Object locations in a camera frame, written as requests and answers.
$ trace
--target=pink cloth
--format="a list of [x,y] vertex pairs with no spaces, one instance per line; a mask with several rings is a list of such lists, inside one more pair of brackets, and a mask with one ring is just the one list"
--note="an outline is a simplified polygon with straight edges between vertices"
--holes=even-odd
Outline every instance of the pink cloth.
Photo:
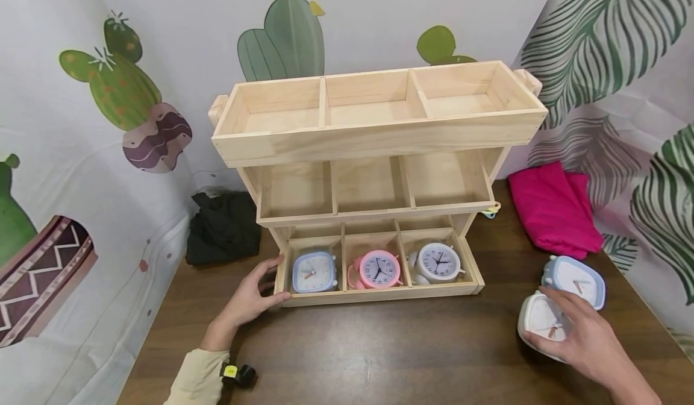
[[508,182],[533,244],[575,259],[602,249],[588,200],[588,175],[565,172],[560,162],[554,162],[513,173]]

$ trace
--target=clock face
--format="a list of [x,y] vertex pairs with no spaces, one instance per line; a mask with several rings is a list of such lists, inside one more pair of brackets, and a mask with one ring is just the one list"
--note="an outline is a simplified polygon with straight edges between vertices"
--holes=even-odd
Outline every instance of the clock face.
[[447,245],[425,245],[420,261],[426,271],[437,277],[450,277],[460,271],[460,258]]
[[333,258],[326,254],[316,254],[300,259],[296,271],[296,290],[309,292],[328,287],[333,281]]
[[552,341],[561,342],[571,331],[571,324],[561,310],[548,297],[542,296],[533,300],[528,313],[528,331]]
[[598,284],[590,274],[576,265],[560,262],[556,271],[557,287],[572,292],[595,305],[598,299]]
[[372,286],[382,287],[400,278],[400,269],[396,263],[397,259],[375,254],[362,260],[361,269]]

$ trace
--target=fabric backdrop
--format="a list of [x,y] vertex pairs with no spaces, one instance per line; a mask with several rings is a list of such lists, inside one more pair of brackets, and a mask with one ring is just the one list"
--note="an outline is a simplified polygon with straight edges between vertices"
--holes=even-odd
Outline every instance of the fabric backdrop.
[[588,173],[603,250],[694,360],[691,5],[549,0],[519,59],[549,116],[499,177],[554,160]]
[[257,75],[510,64],[546,2],[0,0],[1,402],[117,400],[189,196],[242,186],[210,142],[216,95]]

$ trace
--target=wooden organizer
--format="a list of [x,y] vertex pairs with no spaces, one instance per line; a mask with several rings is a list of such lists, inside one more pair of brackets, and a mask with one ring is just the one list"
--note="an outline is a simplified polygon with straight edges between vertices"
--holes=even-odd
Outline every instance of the wooden organizer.
[[[292,291],[293,261],[333,252],[338,288],[285,304],[477,294],[484,287],[465,240],[494,205],[492,182],[512,145],[527,144],[547,115],[542,85],[499,61],[260,81],[215,99],[213,143],[236,167],[286,262],[275,293]],[[406,259],[429,242],[456,250],[456,282],[413,284]],[[347,265],[385,249],[402,286],[353,290]]]

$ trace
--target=beige sleeve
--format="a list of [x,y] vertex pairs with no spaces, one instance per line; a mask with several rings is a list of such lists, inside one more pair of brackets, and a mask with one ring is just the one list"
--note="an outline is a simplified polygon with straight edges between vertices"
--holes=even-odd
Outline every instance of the beige sleeve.
[[221,396],[221,363],[229,352],[191,351],[183,360],[164,405],[216,405]]

